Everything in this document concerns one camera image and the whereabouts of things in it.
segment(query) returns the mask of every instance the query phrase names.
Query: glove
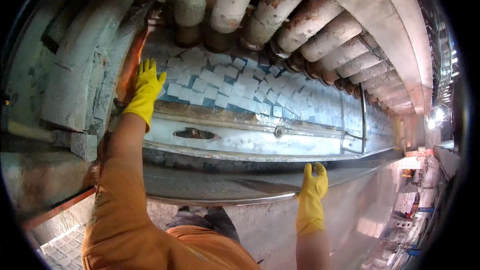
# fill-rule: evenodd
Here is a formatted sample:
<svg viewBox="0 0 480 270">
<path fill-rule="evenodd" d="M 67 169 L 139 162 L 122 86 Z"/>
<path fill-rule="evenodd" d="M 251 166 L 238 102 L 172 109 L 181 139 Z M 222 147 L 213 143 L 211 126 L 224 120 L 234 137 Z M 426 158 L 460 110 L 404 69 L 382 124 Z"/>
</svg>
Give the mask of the glove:
<svg viewBox="0 0 480 270">
<path fill-rule="evenodd" d="M 157 63 L 154 58 L 140 63 L 135 95 L 122 114 L 134 113 L 142 117 L 147 123 L 145 133 L 150 131 L 153 104 L 162 90 L 166 78 L 167 73 L 162 72 L 157 80 Z"/>
<path fill-rule="evenodd" d="M 314 231 L 324 230 L 324 210 L 320 200 L 328 189 L 327 170 L 319 163 L 314 167 L 316 177 L 312 176 L 312 165 L 305 165 L 303 183 L 298 195 L 298 213 L 295 227 L 297 237 Z"/>
</svg>

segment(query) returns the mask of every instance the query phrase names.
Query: shoe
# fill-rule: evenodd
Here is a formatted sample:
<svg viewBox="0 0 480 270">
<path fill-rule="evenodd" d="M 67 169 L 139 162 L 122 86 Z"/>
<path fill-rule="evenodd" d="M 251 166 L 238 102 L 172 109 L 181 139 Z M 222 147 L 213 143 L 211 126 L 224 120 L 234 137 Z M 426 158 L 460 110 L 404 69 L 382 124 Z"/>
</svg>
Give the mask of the shoe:
<svg viewBox="0 0 480 270">
<path fill-rule="evenodd" d="M 183 211 L 187 211 L 187 212 L 190 212 L 190 207 L 188 206 L 180 206 L 177 210 L 177 213 L 178 212 L 183 212 Z"/>
</svg>

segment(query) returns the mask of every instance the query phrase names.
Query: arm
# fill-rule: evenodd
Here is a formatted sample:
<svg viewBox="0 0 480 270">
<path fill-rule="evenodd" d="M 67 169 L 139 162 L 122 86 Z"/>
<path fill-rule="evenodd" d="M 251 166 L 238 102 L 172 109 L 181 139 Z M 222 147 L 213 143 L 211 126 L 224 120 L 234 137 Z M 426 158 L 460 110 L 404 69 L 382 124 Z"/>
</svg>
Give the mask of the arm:
<svg viewBox="0 0 480 270">
<path fill-rule="evenodd" d="M 163 72 L 157 80 L 155 59 L 140 63 L 135 95 L 123 111 L 122 117 L 113 132 L 106 159 L 124 158 L 135 161 L 142 170 L 142 143 L 145 132 L 150 130 L 153 104 L 163 87 L 167 74 Z"/>
<path fill-rule="evenodd" d="M 147 214 L 142 143 L 165 76 L 164 72 L 157 80 L 155 60 L 140 64 L 135 96 L 111 136 L 85 229 L 82 259 L 86 269 L 111 267 L 114 261 L 132 260 L 146 252 L 146 235 L 155 226 Z"/>
<path fill-rule="evenodd" d="M 324 227 L 324 212 L 321 198 L 328 189 L 327 171 L 321 163 L 305 165 L 303 183 L 298 195 L 297 269 L 328 269 L 330 250 Z"/>
</svg>

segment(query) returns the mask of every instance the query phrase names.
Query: cable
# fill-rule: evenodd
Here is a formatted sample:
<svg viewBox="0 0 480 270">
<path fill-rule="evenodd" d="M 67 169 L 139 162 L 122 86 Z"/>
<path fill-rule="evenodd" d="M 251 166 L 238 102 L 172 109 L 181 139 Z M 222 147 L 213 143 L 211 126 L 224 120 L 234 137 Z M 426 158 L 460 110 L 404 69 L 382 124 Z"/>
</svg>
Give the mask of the cable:
<svg viewBox="0 0 480 270">
<path fill-rule="evenodd" d="M 381 84 L 383 84 L 383 82 L 384 82 L 384 81 L 388 78 L 388 76 L 390 75 L 390 64 L 387 63 L 386 59 L 384 59 L 384 58 L 381 57 L 379 54 L 377 54 L 377 53 L 375 52 L 375 50 L 374 50 L 372 47 L 370 47 L 370 45 L 368 45 L 368 44 L 362 39 L 362 37 L 361 37 L 360 35 L 357 35 L 357 37 L 358 37 L 358 39 L 360 40 L 360 42 L 361 42 L 365 47 L 367 47 L 367 49 L 368 49 L 374 56 L 376 56 L 376 57 L 378 58 L 378 60 L 379 60 L 380 62 L 385 63 L 385 64 L 387 65 L 387 67 L 388 67 L 387 75 L 386 75 L 385 78 L 378 84 L 378 86 L 376 86 L 376 87 L 369 87 L 369 88 L 368 88 L 368 89 L 376 89 L 376 88 L 380 87 Z"/>
</svg>

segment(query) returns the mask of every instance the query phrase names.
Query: orange shirt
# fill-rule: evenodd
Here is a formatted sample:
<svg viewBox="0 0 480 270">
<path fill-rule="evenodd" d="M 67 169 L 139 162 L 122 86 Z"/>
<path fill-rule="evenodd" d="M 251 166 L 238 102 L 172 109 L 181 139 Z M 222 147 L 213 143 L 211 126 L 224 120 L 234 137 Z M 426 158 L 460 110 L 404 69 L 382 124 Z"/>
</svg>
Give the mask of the orange shirt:
<svg viewBox="0 0 480 270">
<path fill-rule="evenodd" d="M 138 161 L 123 158 L 105 164 L 85 229 L 84 269 L 260 269 L 238 242 L 216 231 L 155 226 L 136 168 Z"/>
</svg>

